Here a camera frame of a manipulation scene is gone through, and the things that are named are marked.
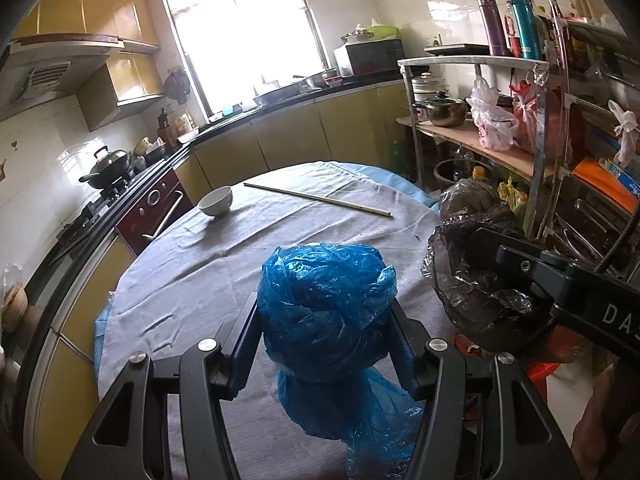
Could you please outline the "right hand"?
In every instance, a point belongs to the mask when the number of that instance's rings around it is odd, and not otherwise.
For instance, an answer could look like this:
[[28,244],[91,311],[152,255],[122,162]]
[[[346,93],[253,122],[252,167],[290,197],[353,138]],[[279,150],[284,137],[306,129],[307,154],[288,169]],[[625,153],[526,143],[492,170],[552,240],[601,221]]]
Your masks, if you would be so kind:
[[593,383],[592,395],[573,432],[570,450],[582,478],[595,479],[605,452],[614,440],[605,432],[605,408],[611,401],[615,365],[609,365]]

